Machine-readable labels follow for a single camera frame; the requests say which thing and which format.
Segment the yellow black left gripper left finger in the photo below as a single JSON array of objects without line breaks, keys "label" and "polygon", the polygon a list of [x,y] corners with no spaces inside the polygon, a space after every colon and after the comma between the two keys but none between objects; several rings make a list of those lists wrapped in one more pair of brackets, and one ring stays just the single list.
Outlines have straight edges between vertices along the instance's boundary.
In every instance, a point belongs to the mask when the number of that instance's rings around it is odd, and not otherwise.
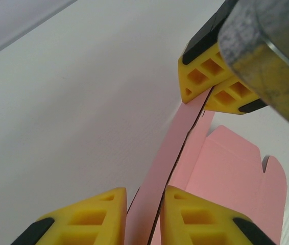
[{"label": "yellow black left gripper left finger", "polygon": [[11,245],[124,245],[126,215],[126,188],[114,188],[43,215]]}]

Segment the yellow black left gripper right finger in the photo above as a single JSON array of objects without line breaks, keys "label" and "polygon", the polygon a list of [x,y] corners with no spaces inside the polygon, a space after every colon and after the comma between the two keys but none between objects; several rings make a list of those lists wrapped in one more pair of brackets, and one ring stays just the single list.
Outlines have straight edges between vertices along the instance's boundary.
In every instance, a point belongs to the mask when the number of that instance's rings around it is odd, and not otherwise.
[{"label": "yellow black left gripper right finger", "polygon": [[275,245],[247,216],[168,186],[160,212],[162,245]]}]

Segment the pink paper box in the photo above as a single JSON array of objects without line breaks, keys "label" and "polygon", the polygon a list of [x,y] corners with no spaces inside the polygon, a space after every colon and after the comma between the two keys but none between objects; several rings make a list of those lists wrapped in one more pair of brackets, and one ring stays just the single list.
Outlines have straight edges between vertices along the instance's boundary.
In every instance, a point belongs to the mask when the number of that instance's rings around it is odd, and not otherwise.
[{"label": "pink paper box", "polygon": [[209,132],[214,113],[205,95],[178,108],[127,214],[124,245],[159,245],[164,189],[173,185],[248,216],[280,244],[287,182],[279,161],[224,126]]}]

